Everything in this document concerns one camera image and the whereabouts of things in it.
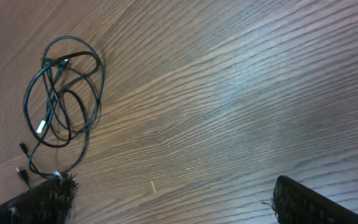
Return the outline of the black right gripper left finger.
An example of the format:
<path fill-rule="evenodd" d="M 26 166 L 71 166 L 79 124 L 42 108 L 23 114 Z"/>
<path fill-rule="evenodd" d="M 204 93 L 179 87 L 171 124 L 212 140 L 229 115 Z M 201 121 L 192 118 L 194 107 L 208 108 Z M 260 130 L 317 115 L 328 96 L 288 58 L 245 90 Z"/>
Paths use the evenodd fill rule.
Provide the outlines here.
<path fill-rule="evenodd" d="M 51 179 L 0 204 L 0 224 L 67 224 L 78 184 L 74 175 L 56 173 Z"/>

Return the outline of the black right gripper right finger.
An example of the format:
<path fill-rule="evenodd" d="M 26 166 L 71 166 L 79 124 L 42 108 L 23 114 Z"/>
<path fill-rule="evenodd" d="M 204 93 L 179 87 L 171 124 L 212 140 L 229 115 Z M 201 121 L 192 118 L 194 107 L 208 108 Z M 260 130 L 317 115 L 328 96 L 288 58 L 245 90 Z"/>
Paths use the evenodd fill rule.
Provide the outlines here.
<path fill-rule="evenodd" d="M 358 224 L 358 214 L 285 175 L 275 183 L 272 209 L 279 224 Z"/>

